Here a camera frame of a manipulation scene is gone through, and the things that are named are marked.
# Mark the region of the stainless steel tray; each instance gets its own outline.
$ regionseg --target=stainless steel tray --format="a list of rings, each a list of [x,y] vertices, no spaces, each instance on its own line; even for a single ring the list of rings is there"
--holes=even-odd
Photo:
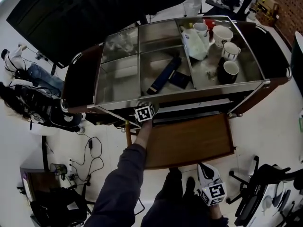
[[[203,18],[215,20],[216,25],[229,27],[232,42],[241,48],[236,63],[240,72],[233,84],[220,85],[215,72],[221,58],[221,49],[213,41],[207,58],[195,61],[188,56],[180,26],[189,28]],[[189,17],[160,21],[120,33],[129,33],[135,49],[130,54],[104,50],[95,93],[95,105],[107,110],[135,107],[140,102],[154,104],[204,96],[253,91],[265,82],[262,70],[239,29],[227,16]],[[157,95],[146,94],[147,89],[172,59],[180,52],[182,64],[178,71],[191,75],[193,84],[181,89],[167,82]]]

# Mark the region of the black monitor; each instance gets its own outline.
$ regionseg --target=black monitor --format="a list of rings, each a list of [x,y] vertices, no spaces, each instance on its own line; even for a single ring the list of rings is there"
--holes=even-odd
[[[185,0],[21,0],[7,21],[37,50],[63,68],[145,15]]]

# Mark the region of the jeans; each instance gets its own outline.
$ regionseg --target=jeans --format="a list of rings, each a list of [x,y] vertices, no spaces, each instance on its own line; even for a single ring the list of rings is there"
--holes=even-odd
[[[31,64],[27,71],[29,76],[32,77],[39,86],[44,87],[47,93],[61,96],[64,82],[60,78],[52,76],[41,66],[34,63]]]

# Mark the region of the black mug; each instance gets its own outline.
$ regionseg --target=black mug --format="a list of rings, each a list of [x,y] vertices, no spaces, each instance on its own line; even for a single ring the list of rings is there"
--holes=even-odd
[[[218,67],[218,81],[221,84],[231,84],[234,83],[239,74],[239,67],[233,61],[225,61],[221,58]]]

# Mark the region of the brick wall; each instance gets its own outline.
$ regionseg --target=brick wall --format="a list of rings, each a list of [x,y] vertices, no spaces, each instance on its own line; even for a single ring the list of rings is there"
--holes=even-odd
[[[276,27],[285,36],[286,40],[292,44],[295,31],[303,34],[303,0],[275,0],[280,8],[279,20]]]

